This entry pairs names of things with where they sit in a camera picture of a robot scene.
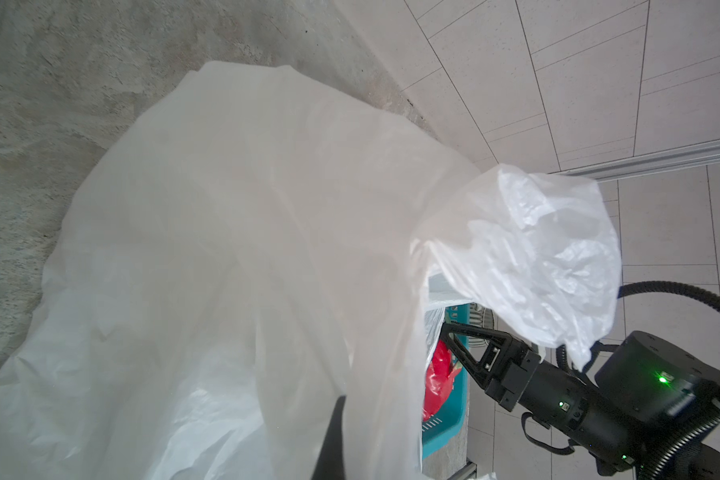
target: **robotic arm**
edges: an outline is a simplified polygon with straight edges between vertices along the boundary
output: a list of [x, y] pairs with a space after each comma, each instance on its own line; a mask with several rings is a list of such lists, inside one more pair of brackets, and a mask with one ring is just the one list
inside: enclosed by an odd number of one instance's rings
[[[720, 312], [720, 296], [674, 282], [623, 286], [619, 297], [666, 292], [688, 296]], [[475, 359], [456, 335], [484, 339], [488, 347]], [[620, 346], [596, 343], [614, 354], [595, 375], [568, 367], [565, 347], [557, 364], [540, 362], [528, 344], [506, 332], [445, 323], [441, 339], [486, 395], [511, 411], [518, 403], [542, 426], [569, 437], [553, 448], [526, 434], [535, 445], [557, 455], [586, 448], [597, 472], [611, 476], [637, 469], [639, 480], [720, 479], [720, 453], [701, 441], [720, 424], [720, 370], [647, 332], [633, 332]]]

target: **basket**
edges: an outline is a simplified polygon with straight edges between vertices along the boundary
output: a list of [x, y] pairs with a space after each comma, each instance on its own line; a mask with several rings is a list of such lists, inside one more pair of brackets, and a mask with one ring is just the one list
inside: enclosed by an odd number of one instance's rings
[[[451, 322], [469, 323], [469, 304], [450, 306], [445, 309], [446, 320]], [[463, 344], [467, 344], [464, 336], [458, 336]], [[448, 440], [456, 436], [464, 423], [467, 413], [467, 380], [466, 369], [454, 379], [454, 389], [440, 410], [429, 420], [422, 423], [422, 458], [443, 447]]]

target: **translucent plastic bag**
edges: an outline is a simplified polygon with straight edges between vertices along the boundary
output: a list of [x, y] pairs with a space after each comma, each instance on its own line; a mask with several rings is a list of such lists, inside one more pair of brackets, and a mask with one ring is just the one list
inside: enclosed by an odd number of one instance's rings
[[288, 67], [212, 62], [77, 191], [0, 370], [0, 478], [417, 478], [431, 273], [581, 365], [610, 330], [595, 183], [478, 176]]

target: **tiled floor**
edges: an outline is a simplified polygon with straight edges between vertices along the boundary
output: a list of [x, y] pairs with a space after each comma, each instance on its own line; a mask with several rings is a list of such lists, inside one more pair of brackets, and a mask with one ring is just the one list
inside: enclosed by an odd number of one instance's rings
[[720, 0], [336, 1], [433, 131], [482, 170], [548, 173], [720, 139]]
[[[720, 293], [720, 164], [608, 182], [600, 189], [620, 227], [625, 283], [674, 280]], [[501, 322], [498, 328], [507, 330]], [[655, 333], [720, 369], [720, 315], [698, 302], [659, 293], [627, 297], [604, 341], [618, 343], [632, 330]], [[597, 478], [594, 460], [582, 448], [561, 457], [528, 443], [520, 429], [522, 411], [497, 408], [470, 386], [468, 456], [482, 471], [493, 469], [499, 479], [511, 480]], [[538, 439], [566, 445], [554, 429], [531, 428]], [[706, 443], [720, 451], [720, 427]], [[615, 478], [628, 480], [632, 474]]]

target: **red plastic bag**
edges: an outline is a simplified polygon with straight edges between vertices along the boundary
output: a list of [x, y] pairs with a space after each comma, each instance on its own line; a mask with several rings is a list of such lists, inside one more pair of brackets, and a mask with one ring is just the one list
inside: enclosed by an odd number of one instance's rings
[[461, 371], [461, 363], [451, 364], [451, 351], [442, 340], [434, 349], [432, 361], [424, 379], [424, 410], [422, 421], [426, 422], [443, 406], [454, 389], [454, 379]]

